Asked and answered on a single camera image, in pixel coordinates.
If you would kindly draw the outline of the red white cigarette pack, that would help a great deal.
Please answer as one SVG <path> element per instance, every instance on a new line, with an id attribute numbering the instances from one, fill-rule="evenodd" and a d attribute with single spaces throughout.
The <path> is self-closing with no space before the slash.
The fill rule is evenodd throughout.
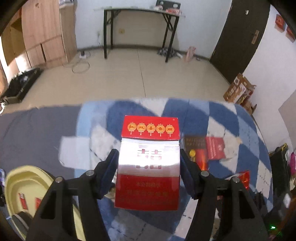
<path id="1" fill-rule="evenodd" d="M 176 117 L 126 115 L 115 207 L 175 211 L 179 205 L 180 130 Z"/>

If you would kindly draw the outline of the small red white pack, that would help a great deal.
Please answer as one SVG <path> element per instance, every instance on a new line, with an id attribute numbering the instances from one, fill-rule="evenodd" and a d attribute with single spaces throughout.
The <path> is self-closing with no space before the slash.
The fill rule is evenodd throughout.
<path id="1" fill-rule="evenodd" d="M 42 202 L 42 199 L 41 198 L 38 198 L 38 197 L 35 198 L 35 207 L 36 207 L 36 210 L 39 208 L 41 202 Z"/>

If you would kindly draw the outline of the black foam ball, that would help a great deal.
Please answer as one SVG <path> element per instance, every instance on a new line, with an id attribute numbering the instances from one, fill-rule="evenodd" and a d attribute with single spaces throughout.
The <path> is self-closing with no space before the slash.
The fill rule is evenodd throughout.
<path id="1" fill-rule="evenodd" d="M 13 214 L 12 220 L 19 229 L 20 233 L 24 236 L 27 236 L 30 224 L 33 220 L 32 216 L 27 212 L 21 211 L 19 213 Z"/>

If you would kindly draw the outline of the red transparent lighter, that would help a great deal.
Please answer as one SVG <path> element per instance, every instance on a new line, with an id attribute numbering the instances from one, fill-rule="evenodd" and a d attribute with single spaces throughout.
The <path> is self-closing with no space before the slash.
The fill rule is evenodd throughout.
<path id="1" fill-rule="evenodd" d="M 19 199 L 20 199 L 20 202 L 21 202 L 22 209 L 28 210 L 28 205 L 27 205 L 27 202 L 26 202 L 25 195 L 23 193 L 18 193 L 18 196 L 19 196 Z"/>

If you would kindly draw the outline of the red pack with green logo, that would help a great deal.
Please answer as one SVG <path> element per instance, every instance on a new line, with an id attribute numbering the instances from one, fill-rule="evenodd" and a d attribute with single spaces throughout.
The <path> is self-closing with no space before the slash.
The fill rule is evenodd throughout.
<path id="1" fill-rule="evenodd" d="M 226 178 L 226 180 L 230 180 L 232 177 L 238 177 L 239 180 L 243 183 L 243 186 L 246 188 L 246 190 L 249 190 L 249 183 L 250 183 L 250 172 L 249 171 L 243 171 L 236 173 L 232 176 L 229 176 Z"/>

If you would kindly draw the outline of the yellow plastic tray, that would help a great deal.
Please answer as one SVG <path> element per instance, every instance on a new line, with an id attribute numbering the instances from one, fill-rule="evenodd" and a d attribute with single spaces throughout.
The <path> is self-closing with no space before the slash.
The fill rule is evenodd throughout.
<path id="1" fill-rule="evenodd" d="M 35 166 L 26 165 L 11 170 L 6 176 L 4 188 L 6 207 L 10 217 L 12 218 L 13 214 L 24 211 L 33 218 L 37 211 L 35 198 L 43 199 L 54 180 L 53 175 Z M 25 195 L 28 210 L 22 209 L 18 193 Z M 26 236 L 20 233 L 13 221 L 12 223 L 22 239 L 25 240 Z"/>

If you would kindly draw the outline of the blue white checkered blanket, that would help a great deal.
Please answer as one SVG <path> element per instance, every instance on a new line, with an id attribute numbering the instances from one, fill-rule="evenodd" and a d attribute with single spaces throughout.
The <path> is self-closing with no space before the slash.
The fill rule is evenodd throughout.
<path id="1" fill-rule="evenodd" d="M 76 136 L 90 140 L 88 169 L 104 160 L 111 149 L 119 149 L 126 115 L 177 117 L 182 136 L 224 138 L 235 155 L 225 161 L 210 161 L 210 173 L 224 178 L 249 171 L 251 191 L 262 193 L 267 209 L 273 208 L 267 148 L 259 128 L 242 107 L 225 102 L 173 98 L 88 102 L 80 109 L 76 126 Z M 180 188 L 177 211 L 118 209 L 109 198 L 98 204 L 111 240 L 184 240 L 197 206 L 184 187 Z"/>

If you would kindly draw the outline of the white tissue paper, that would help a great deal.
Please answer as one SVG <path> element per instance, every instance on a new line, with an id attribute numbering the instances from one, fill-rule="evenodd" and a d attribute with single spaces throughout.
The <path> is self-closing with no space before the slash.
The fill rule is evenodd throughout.
<path id="1" fill-rule="evenodd" d="M 62 136 L 58 160 L 62 166 L 67 168 L 89 170 L 91 168 L 90 138 Z"/>

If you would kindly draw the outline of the grey bed sheet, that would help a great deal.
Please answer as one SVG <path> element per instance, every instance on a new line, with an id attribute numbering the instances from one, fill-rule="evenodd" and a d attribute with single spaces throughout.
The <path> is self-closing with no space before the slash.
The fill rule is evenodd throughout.
<path id="1" fill-rule="evenodd" d="M 58 160 L 60 140 L 76 133 L 80 106 L 33 108 L 1 115 L 1 168 L 37 166 L 53 176 L 74 177 Z"/>

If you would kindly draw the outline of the dark red orange box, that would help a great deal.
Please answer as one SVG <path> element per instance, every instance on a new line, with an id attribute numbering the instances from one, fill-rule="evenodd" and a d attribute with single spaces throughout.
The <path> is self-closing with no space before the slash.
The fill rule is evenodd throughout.
<path id="1" fill-rule="evenodd" d="M 185 152 L 202 171 L 208 170 L 206 139 L 203 136 L 185 135 L 183 138 Z"/>

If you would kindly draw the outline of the brown cardboard box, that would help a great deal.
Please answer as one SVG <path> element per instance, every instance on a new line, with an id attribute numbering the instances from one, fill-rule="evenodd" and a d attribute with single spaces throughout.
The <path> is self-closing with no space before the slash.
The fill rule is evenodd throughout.
<path id="1" fill-rule="evenodd" d="M 242 106 L 250 115 L 253 115 L 257 105 L 251 103 L 250 97 L 255 88 L 256 85 L 251 84 L 245 76 L 239 73 L 224 93 L 223 98 L 227 102 Z"/>

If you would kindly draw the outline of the black open suitcase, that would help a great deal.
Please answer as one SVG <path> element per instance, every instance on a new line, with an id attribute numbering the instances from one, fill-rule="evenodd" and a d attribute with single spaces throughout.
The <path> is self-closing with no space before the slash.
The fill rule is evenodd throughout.
<path id="1" fill-rule="evenodd" d="M 42 73 L 43 70 L 40 68 L 30 68 L 18 73 L 10 81 L 8 89 L 1 95 L 1 104 L 21 103 Z"/>

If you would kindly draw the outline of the pink bag on floor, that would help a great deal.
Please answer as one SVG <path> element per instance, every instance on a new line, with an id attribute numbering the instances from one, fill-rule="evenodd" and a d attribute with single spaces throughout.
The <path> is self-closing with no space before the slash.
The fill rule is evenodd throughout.
<path id="1" fill-rule="evenodd" d="M 189 47 L 189 49 L 188 49 L 188 51 L 186 53 L 186 56 L 185 56 L 185 61 L 186 62 L 190 62 L 194 58 L 195 51 L 196 51 L 195 47 L 193 47 L 193 46 Z"/>

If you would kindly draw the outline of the wooden wardrobe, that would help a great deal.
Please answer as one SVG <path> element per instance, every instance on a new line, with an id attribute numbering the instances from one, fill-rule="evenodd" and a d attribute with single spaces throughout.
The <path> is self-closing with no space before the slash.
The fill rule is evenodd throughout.
<path id="1" fill-rule="evenodd" d="M 4 62 L 24 57 L 31 67 L 53 68 L 77 54 L 76 1 L 27 1 L 1 35 Z"/>

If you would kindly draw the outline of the dark brown door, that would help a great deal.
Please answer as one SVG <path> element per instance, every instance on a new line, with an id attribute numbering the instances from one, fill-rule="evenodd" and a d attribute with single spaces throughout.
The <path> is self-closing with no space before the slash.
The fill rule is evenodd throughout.
<path id="1" fill-rule="evenodd" d="M 263 0 L 232 1 L 226 23 L 210 63 L 232 83 L 254 56 L 267 25 L 270 3 Z"/>

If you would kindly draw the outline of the black folding table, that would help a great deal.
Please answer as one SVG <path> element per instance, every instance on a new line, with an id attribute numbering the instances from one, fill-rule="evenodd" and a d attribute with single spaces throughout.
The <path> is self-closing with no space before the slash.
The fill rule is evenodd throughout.
<path id="1" fill-rule="evenodd" d="M 104 59 L 114 48 L 167 48 L 165 62 L 170 59 L 179 19 L 179 10 L 139 7 L 102 7 Z"/>

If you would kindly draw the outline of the black box on table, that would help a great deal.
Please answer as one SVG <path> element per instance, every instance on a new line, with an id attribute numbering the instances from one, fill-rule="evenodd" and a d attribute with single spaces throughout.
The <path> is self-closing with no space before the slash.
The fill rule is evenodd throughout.
<path id="1" fill-rule="evenodd" d="M 175 1 L 157 0 L 156 7 L 162 11 L 166 11 L 167 9 L 180 9 L 181 4 Z"/>

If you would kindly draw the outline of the red wall picture right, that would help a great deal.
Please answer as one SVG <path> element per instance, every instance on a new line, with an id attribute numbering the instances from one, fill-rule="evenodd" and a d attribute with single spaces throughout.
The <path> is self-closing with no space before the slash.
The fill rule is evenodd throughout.
<path id="1" fill-rule="evenodd" d="M 290 27 L 287 27 L 286 37 L 287 37 L 292 43 L 295 41 L 295 36 L 294 36 L 292 30 L 290 29 Z"/>

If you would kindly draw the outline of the red wall picture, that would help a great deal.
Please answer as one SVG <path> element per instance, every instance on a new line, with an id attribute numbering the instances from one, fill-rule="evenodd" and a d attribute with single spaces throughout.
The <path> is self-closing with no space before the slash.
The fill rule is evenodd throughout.
<path id="1" fill-rule="evenodd" d="M 295 41 L 295 36 L 294 36 L 292 30 L 290 29 L 290 27 L 287 27 L 286 37 L 287 37 L 292 43 Z"/>
<path id="2" fill-rule="evenodd" d="M 279 15 L 279 14 L 276 15 L 275 24 L 282 31 L 285 30 L 285 20 L 283 19 L 283 17 L 281 15 Z"/>

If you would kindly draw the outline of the red wall picture left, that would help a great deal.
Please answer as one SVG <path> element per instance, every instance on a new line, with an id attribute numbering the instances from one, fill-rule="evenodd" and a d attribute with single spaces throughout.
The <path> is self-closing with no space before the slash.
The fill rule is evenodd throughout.
<path id="1" fill-rule="evenodd" d="M 276 15 L 275 24 L 282 31 L 285 30 L 285 20 L 283 19 L 283 17 L 281 15 L 279 15 L 279 14 Z"/>

